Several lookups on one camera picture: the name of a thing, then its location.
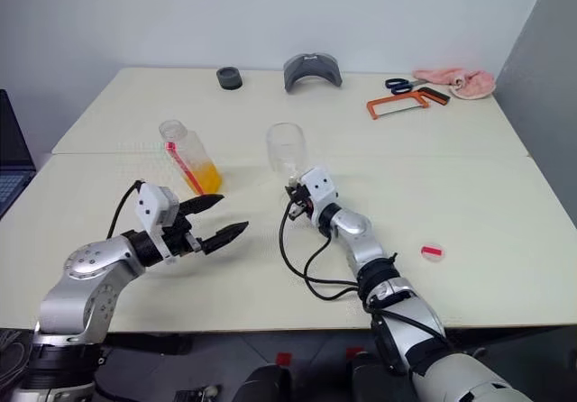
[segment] black cable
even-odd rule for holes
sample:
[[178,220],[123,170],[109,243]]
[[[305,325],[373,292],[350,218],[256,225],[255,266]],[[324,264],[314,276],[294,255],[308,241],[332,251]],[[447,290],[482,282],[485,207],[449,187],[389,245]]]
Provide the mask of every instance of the black cable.
[[144,181],[140,181],[139,179],[134,181],[134,184],[132,184],[128,188],[128,190],[126,190],[126,193],[124,193],[123,197],[120,199],[120,202],[118,203],[118,206],[116,207],[116,211],[114,211],[114,217],[112,218],[112,223],[110,223],[110,229],[108,229],[108,235],[106,236],[107,240],[109,238],[112,238],[112,235],[114,233],[114,229],[116,227],[116,222],[118,221],[118,216],[120,215],[120,212],[123,209],[123,206],[124,206],[124,203],[126,202],[126,199],[128,199],[128,197],[130,196],[130,194],[134,190],[141,188],[141,185],[143,182]]
[[399,315],[399,314],[396,314],[395,312],[390,312],[389,310],[372,309],[370,307],[365,307],[364,311],[367,314],[380,315],[380,316],[384,316],[385,318],[395,319],[395,320],[400,321],[402,323],[412,325],[413,327],[418,328],[422,332],[429,333],[434,338],[436,338],[438,341],[447,345],[448,348],[450,348],[451,350],[454,350],[453,344],[445,336],[443,336],[442,334],[440,334],[436,330],[433,330],[431,327],[424,325],[424,324],[421,324],[412,318],[409,318],[408,316]]
[[[285,264],[287,264],[288,269],[290,271],[292,271],[294,274],[296,274],[297,276],[299,276],[301,279],[308,279],[309,281],[314,282],[314,283],[324,283],[326,285],[349,285],[351,287],[357,288],[358,287],[357,283],[350,281],[350,280],[317,279],[317,278],[311,278],[311,277],[305,278],[305,275],[303,273],[301,273],[295,267],[293,267],[293,265],[289,261],[289,258],[287,257],[287,252],[285,251],[285,240],[284,240],[285,224],[287,223],[287,219],[289,218],[290,207],[292,206],[292,204],[293,204],[292,200],[288,201],[287,208],[285,210],[284,215],[282,216],[282,220],[280,221],[280,228],[279,228],[280,256],[282,256],[282,259],[285,261]],[[320,251],[317,251],[313,256],[315,257],[318,253],[323,251],[326,246],[321,248]]]
[[324,296],[322,294],[320,294],[315,287],[313,287],[310,282],[311,282],[311,278],[308,276],[308,269],[310,267],[310,265],[313,263],[313,260],[320,255],[327,247],[328,245],[331,243],[331,241],[333,240],[333,237],[331,236],[331,234],[329,234],[328,238],[326,239],[325,244],[323,244],[315,253],[313,253],[311,255],[311,257],[308,259],[307,264],[305,264],[305,269],[303,270],[303,276],[305,279],[305,283],[307,284],[307,288],[310,290],[310,292],[313,293],[313,295],[316,298],[320,298],[321,300],[324,301],[333,301],[336,300],[337,298],[342,297],[343,295],[349,293],[349,292],[353,292],[353,291],[358,291],[359,289],[357,287],[348,287],[343,289],[342,291],[334,294],[333,296]]
[[108,400],[112,400],[113,402],[138,402],[134,399],[130,399],[129,397],[122,397],[113,395],[112,393],[108,393],[106,390],[100,387],[100,385],[96,382],[96,380],[94,381],[94,385],[96,393],[98,393],[102,397],[105,397]]

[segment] pink cloth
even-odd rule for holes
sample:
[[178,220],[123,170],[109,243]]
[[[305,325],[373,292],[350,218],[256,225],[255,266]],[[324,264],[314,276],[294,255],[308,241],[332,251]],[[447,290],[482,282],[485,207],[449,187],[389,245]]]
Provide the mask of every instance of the pink cloth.
[[482,70],[415,70],[413,76],[433,84],[449,85],[453,94],[465,99],[482,98],[495,91],[495,78]]

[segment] blue scissors handle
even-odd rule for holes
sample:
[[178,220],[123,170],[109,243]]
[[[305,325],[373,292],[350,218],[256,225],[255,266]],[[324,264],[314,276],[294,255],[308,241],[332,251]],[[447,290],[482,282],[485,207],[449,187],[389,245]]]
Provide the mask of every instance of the blue scissors handle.
[[394,95],[405,94],[413,90],[413,87],[424,84],[424,80],[414,80],[409,82],[403,78],[393,78],[385,80],[385,87],[390,89]]

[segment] white table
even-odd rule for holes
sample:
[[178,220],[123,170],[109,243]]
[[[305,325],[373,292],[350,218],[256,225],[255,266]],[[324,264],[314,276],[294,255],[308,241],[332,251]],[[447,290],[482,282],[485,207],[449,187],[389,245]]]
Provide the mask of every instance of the white table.
[[[266,160],[217,160],[226,199],[194,218],[197,235],[251,225],[209,256],[158,265],[120,296],[116,332],[367,328],[357,297],[326,303],[284,266],[277,231],[286,203]],[[342,204],[373,221],[398,269],[448,326],[577,323],[577,232],[528,157],[327,157]],[[0,221],[0,327],[32,328],[38,306],[78,246],[105,237],[136,178],[191,192],[158,153],[51,158]],[[117,233],[140,229],[129,200]],[[299,220],[288,229],[300,267],[323,241]],[[420,247],[436,242],[432,263]],[[332,245],[314,273],[350,277]]]
[[341,88],[310,80],[291,94],[282,72],[243,70],[242,76],[243,86],[227,91],[213,69],[124,69],[53,153],[156,151],[160,123],[176,118],[212,156],[261,158],[267,129],[283,121],[304,129],[313,157],[527,155],[493,97],[453,97],[447,106],[432,102],[373,121],[366,103],[388,95],[384,80],[398,75],[344,74]]

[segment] orange liquid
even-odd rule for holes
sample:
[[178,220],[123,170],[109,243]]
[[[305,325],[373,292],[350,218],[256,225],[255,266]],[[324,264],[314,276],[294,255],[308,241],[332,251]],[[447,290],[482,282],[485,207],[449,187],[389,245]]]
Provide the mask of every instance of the orange liquid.
[[223,184],[223,178],[220,176],[216,170],[215,164],[212,162],[203,163],[199,167],[191,169],[190,172],[197,180],[197,183],[201,186],[202,190],[198,190],[195,184],[186,175],[183,175],[183,178],[197,195],[216,193],[221,184]]

